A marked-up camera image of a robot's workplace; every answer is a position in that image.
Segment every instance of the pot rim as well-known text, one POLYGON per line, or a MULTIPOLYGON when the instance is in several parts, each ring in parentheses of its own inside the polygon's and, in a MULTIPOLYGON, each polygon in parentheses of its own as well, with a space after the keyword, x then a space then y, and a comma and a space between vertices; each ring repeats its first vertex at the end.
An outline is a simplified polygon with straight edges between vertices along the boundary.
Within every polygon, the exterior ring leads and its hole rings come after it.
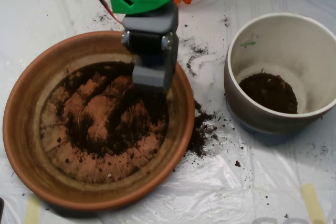
POLYGON ((303 20, 306 20, 308 22, 311 22, 317 26, 319 26, 322 30, 324 30, 326 33, 328 33, 335 41, 336 43, 336 36, 333 32, 331 32, 329 29, 326 28, 326 26, 322 25, 321 23, 317 22, 316 20, 300 15, 300 14, 295 14, 295 13, 269 13, 269 14, 264 14, 261 15, 259 17, 256 17, 254 19, 252 19, 251 21, 249 21, 248 23, 246 23, 241 29, 239 29, 239 31, 236 33, 236 35, 234 36, 233 40, 231 41, 230 45, 229 45, 229 49, 228 49, 228 53, 227 53, 227 63, 228 63, 228 70, 229 70, 229 75, 234 83, 234 85, 236 86, 236 88, 239 90, 239 92, 241 93, 242 96, 244 96, 245 99, 247 99, 251 104, 253 104, 254 106, 256 106, 257 108, 268 112, 270 114, 282 117, 282 118, 308 118, 310 116, 315 116, 315 115, 319 115, 319 114, 323 114, 324 112, 327 112, 328 110, 330 110, 332 107, 334 107, 336 105, 336 98, 329 103, 328 105, 316 110, 316 111, 312 111, 309 113, 303 113, 303 114, 287 114, 287 113, 281 113, 281 112, 277 112, 274 110, 270 110, 262 105, 260 105, 259 103, 255 102, 254 100, 252 100, 239 86, 238 82, 236 81, 236 78, 233 75, 232 72, 232 67, 231 67, 231 55, 232 55, 232 49, 233 49, 233 45, 235 44, 238 36, 251 24, 262 20, 262 19, 266 19, 269 17, 294 17, 294 18, 300 18, 303 20))
POLYGON ((121 34, 122 34, 121 31, 94 31, 90 33, 76 35, 76 36, 70 37, 68 39, 65 39, 55 44, 54 46, 50 47, 49 49, 44 51, 42 54, 40 54, 31 64, 29 64, 29 66, 23 71, 23 73, 20 75, 20 77, 16 81, 9 95, 6 108, 5 108, 5 112, 4 112, 4 119, 3 119, 3 140, 4 140, 4 146, 5 146, 5 151, 6 151, 8 160, 14 172, 17 174, 20 180, 37 196, 46 200, 49 203, 52 203, 52 204, 55 204, 57 206, 61 206, 67 209, 80 210, 80 211, 106 210, 106 209, 111 209, 111 208, 127 205, 145 196, 146 194, 151 192, 155 187, 157 187, 172 172, 175 166, 179 163, 179 161, 181 160, 188 146, 188 143, 189 143, 189 140, 192 134, 193 126, 194 126, 194 119, 195 119, 194 97, 193 97, 193 91, 188 81, 188 78, 185 75, 185 72, 183 71, 182 67, 177 63, 175 74, 177 74, 182 80, 182 84, 184 86, 184 90, 186 92, 187 101, 188 101, 186 128, 185 128, 181 143, 177 151, 174 153, 173 157, 171 158, 170 162, 168 163, 168 165, 165 166, 152 180, 150 180, 143 187, 131 192, 130 194, 127 194, 117 199, 107 200, 103 202, 86 202, 86 203, 76 202, 76 201, 62 199, 61 197, 58 197, 57 195, 51 195, 50 192, 48 192, 47 190, 38 187, 32 180, 30 180, 29 176, 27 176, 25 171, 19 166, 15 158, 15 153, 13 152, 13 149, 12 149, 11 141, 9 139, 10 125, 8 124, 8 118, 9 118, 10 111, 13 110, 13 99, 19 93, 22 80, 24 80, 25 77, 31 71, 34 70, 35 65, 40 60, 42 60, 45 57, 48 57, 50 52, 52 52, 53 50, 59 47, 63 47, 67 45, 68 43, 73 42, 74 40, 83 39, 83 38, 91 38, 95 36, 104 36, 104 35, 109 35, 109 36, 113 35, 113 36, 118 36, 121 38, 121 34))

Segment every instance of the screw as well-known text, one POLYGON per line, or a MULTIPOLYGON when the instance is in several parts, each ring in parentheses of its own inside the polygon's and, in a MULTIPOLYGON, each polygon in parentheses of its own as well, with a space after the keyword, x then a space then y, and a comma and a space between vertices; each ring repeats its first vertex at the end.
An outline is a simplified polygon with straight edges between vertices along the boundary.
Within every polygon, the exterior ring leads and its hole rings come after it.
POLYGON ((123 43, 125 46, 129 46, 129 44, 130 44, 130 31, 124 30, 124 33, 122 34, 121 43, 123 43))
POLYGON ((172 49, 172 41, 173 41, 173 33, 169 33, 166 36, 162 36, 161 39, 161 49, 162 50, 170 50, 172 49))

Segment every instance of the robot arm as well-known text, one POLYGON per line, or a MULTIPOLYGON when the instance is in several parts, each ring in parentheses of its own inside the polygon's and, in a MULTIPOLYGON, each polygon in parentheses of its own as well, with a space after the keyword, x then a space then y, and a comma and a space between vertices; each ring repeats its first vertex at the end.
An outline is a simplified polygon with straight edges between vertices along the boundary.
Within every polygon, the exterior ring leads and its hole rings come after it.
POLYGON ((122 21, 122 43, 136 55, 133 83, 142 89, 166 91, 172 84, 179 38, 174 0, 111 0, 122 21))

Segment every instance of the dirt clump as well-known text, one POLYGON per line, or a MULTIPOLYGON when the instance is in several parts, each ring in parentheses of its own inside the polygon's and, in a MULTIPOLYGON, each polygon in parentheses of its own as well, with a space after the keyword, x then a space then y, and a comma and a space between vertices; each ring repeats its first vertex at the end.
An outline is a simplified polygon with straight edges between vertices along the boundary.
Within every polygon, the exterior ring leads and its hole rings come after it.
POLYGON ((205 145, 205 141, 207 140, 207 137, 205 135, 205 133, 207 133, 207 125, 205 125, 204 122, 211 120, 213 118, 213 115, 203 112, 201 105, 196 101, 195 108, 200 114, 195 118, 194 128, 187 151, 191 151, 196 153, 198 156, 202 156, 204 155, 203 147, 205 145))
POLYGON ((281 76, 257 73, 242 80, 242 90, 260 105, 287 114, 297 114, 298 102, 292 87, 281 76))

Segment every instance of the plant pot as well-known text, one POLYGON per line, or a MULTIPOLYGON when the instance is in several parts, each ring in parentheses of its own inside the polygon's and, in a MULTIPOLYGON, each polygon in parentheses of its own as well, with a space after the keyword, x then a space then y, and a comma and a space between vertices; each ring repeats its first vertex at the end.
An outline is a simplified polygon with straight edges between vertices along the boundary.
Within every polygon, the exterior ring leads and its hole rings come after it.
MULTIPOLYGON (((10 93, 3 120, 9 162, 31 191, 53 205, 96 211, 129 204, 161 183, 187 148, 194 99, 178 64, 166 96, 169 124, 162 141, 145 136, 142 144, 139 141, 119 155, 95 158, 71 144, 66 122, 57 117, 53 103, 59 83, 99 62, 132 63, 121 36, 120 32, 99 31, 52 46, 27 67, 10 93)), ((77 93, 84 96, 78 90, 71 95, 77 93)))
POLYGON ((254 131, 302 129, 336 104, 335 52, 336 36, 311 18, 273 13, 251 20, 235 35, 226 56, 224 88, 229 112, 254 131), (242 80, 261 72, 279 75, 291 85, 297 114, 268 109, 242 90, 242 80))

